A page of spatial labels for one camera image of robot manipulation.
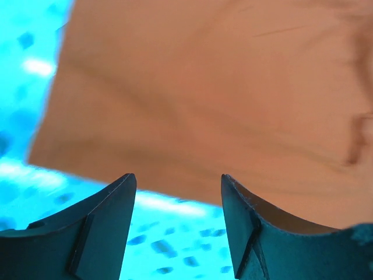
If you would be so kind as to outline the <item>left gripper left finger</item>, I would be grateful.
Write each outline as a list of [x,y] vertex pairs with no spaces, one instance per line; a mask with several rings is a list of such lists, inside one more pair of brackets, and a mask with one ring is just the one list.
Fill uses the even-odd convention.
[[1,232],[1,279],[119,279],[136,195],[129,173],[25,230]]

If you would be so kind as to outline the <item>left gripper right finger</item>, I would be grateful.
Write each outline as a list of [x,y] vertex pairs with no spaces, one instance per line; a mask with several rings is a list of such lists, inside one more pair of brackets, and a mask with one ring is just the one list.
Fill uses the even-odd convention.
[[221,177],[235,279],[372,279],[372,224],[335,229],[290,214]]

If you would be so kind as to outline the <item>orange t-shirt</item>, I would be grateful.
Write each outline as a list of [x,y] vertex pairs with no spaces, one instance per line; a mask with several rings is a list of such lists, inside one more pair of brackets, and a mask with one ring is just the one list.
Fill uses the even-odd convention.
[[371,1],[76,1],[30,164],[372,221]]

